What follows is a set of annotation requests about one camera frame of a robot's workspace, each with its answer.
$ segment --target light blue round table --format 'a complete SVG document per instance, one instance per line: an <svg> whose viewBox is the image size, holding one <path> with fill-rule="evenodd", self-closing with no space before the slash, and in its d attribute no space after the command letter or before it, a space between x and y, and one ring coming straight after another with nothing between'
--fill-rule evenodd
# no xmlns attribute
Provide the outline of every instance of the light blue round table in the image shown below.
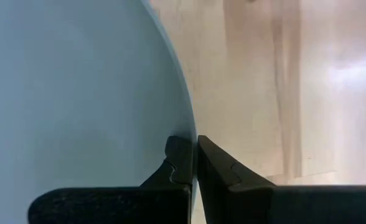
<svg viewBox="0 0 366 224"><path fill-rule="evenodd" d="M184 76L139 0L0 0L0 223L61 187L140 185L195 142Z"/></svg>

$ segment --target light wood grain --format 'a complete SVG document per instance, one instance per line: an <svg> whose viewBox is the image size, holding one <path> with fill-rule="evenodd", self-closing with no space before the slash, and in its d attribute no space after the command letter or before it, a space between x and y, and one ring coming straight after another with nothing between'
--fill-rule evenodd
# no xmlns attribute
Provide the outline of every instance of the light wood grain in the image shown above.
<svg viewBox="0 0 366 224"><path fill-rule="evenodd" d="M366 1L152 3L200 134L277 184L366 184Z"/></svg>

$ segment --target floor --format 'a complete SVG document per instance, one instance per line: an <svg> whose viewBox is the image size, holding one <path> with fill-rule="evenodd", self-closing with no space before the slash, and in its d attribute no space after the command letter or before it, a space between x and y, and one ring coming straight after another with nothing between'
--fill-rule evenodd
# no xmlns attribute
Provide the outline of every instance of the floor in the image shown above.
<svg viewBox="0 0 366 224"><path fill-rule="evenodd" d="M151 3L200 134L276 184L366 184L366 1Z"/></svg>

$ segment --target wooden floor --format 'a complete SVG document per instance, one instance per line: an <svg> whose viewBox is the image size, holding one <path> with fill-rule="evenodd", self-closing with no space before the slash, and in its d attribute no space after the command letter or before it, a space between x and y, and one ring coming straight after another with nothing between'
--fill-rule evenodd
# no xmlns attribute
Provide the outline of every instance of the wooden floor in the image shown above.
<svg viewBox="0 0 366 224"><path fill-rule="evenodd" d="M276 184L366 184L366 0L151 3L200 134Z"/></svg>

